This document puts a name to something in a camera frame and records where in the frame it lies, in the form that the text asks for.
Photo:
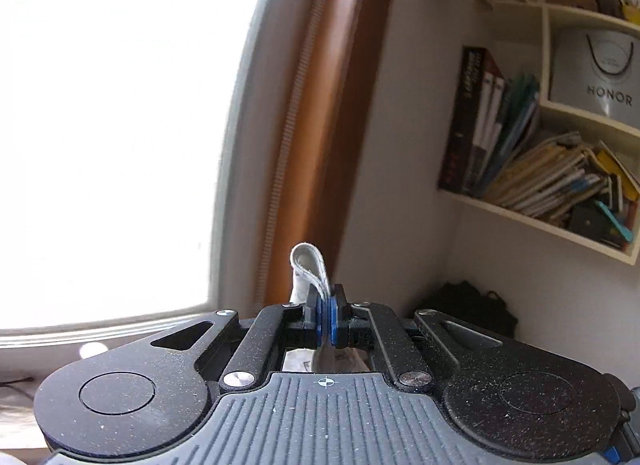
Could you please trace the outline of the white patterned pajama garment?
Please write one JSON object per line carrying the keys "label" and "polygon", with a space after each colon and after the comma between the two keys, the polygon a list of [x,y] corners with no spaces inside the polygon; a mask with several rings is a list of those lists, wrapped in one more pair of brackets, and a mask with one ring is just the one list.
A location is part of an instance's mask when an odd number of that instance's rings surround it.
{"label": "white patterned pajama garment", "polygon": [[316,349],[291,349],[285,352],[285,372],[358,373],[369,372],[366,360],[354,348],[340,349],[337,344],[337,299],[326,264],[318,247],[298,243],[290,253],[292,291],[290,303],[303,305],[311,300],[316,314]]}

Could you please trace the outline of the black laptop bag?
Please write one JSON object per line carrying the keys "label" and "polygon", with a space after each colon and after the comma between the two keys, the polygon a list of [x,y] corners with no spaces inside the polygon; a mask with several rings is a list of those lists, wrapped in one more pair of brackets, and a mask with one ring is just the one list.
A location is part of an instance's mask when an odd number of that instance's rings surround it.
{"label": "black laptop bag", "polygon": [[494,291],[480,292],[468,281],[446,283],[420,299],[411,310],[433,309],[499,335],[513,338],[518,318]]}

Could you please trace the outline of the cream wall shelf unit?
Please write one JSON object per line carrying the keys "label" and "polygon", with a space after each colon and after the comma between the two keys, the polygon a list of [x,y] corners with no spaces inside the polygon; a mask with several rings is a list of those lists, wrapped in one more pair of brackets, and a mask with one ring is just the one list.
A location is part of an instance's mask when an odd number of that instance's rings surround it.
{"label": "cream wall shelf unit", "polygon": [[639,130],[604,115],[549,99],[553,34],[567,28],[598,28],[639,36],[639,27],[598,12],[552,4],[498,3],[489,13],[501,65],[511,71],[530,62],[541,82],[541,124],[577,129],[588,141],[603,141],[634,173],[639,171]]}

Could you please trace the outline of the books on shelf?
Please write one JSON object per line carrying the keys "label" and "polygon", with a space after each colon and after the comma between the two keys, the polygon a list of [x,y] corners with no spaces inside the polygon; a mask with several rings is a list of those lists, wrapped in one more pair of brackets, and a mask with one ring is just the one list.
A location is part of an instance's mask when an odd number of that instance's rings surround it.
{"label": "books on shelf", "polygon": [[487,48],[463,47],[438,188],[634,263],[639,172],[603,141],[542,125],[540,96],[537,74],[506,77]]}

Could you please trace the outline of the white Honor shopping bag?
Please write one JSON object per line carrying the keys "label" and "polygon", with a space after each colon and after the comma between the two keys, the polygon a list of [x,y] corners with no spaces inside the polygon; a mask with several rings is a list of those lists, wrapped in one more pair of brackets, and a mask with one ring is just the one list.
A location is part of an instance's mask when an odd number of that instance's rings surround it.
{"label": "white Honor shopping bag", "polygon": [[550,100],[637,128],[638,38],[602,29],[557,32]]}

